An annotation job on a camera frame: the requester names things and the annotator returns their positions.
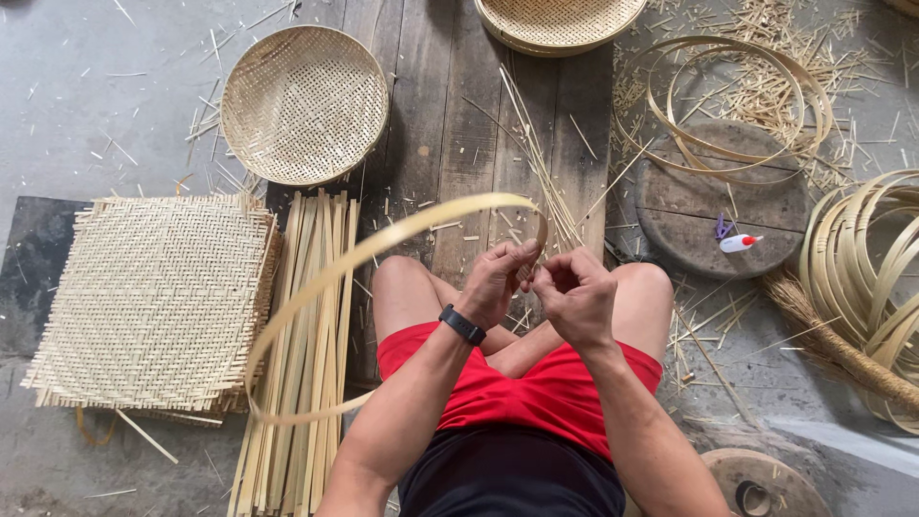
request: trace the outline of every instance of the wooden stool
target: wooden stool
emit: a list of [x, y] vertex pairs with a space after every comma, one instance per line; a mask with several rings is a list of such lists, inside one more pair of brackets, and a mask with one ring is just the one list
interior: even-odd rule
[[[772, 155], [782, 146], [766, 132], [738, 121], [705, 121], [687, 132], [706, 142], [748, 155]], [[654, 139], [649, 151], [687, 166], [670, 134]], [[690, 145], [690, 151], [713, 169], [740, 167], [716, 153]], [[737, 175], [743, 181], [775, 181], [798, 171], [796, 160], [783, 156], [767, 165]], [[649, 158], [639, 164], [635, 192], [638, 221], [648, 242], [680, 268], [703, 276], [752, 278], [777, 267], [800, 249], [813, 202], [803, 174], [769, 185], [731, 185], [737, 206], [738, 233], [764, 236], [761, 242], [737, 253], [723, 253], [715, 240], [718, 214], [729, 223], [733, 215], [727, 184], [717, 178], [664, 169]]]

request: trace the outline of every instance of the woven bamboo tray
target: woven bamboo tray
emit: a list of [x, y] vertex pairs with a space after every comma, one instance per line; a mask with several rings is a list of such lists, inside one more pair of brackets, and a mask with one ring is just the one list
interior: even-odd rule
[[370, 52], [344, 32], [303, 25], [246, 51], [227, 79], [221, 125], [250, 171], [306, 186], [354, 168], [388, 112], [386, 80]]
[[475, 0], [482, 24], [508, 47], [538, 57], [587, 52], [635, 21], [647, 0]]

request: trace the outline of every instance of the hand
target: hand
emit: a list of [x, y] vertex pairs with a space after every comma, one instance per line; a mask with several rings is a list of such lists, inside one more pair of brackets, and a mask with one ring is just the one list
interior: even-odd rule
[[487, 330], [498, 325], [520, 285], [517, 270], [532, 265], [538, 256], [536, 239], [522, 246], [504, 242], [482, 253], [472, 262], [472, 274], [454, 308], [477, 327]]
[[536, 292], [552, 326], [579, 353], [616, 347], [616, 287], [616, 280], [586, 247], [550, 258], [521, 285], [525, 293]]

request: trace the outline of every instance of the watch strap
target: watch strap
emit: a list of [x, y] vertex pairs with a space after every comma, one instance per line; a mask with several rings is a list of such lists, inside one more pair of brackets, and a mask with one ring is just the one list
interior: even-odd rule
[[485, 339], [485, 331], [476, 327], [470, 320], [453, 310], [453, 304], [447, 304], [437, 319], [453, 327], [458, 334], [468, 340], [474, 347], [482, 344], [482, 341]]

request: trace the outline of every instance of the man's right hand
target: man's right hand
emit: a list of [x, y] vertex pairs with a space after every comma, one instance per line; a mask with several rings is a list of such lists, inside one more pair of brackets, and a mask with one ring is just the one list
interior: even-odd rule
[[579, 353], [617, 348], [612, 329], [617, 282], [586, 247], [546, 260], [520, 287], [536, 293], [552, 326]]

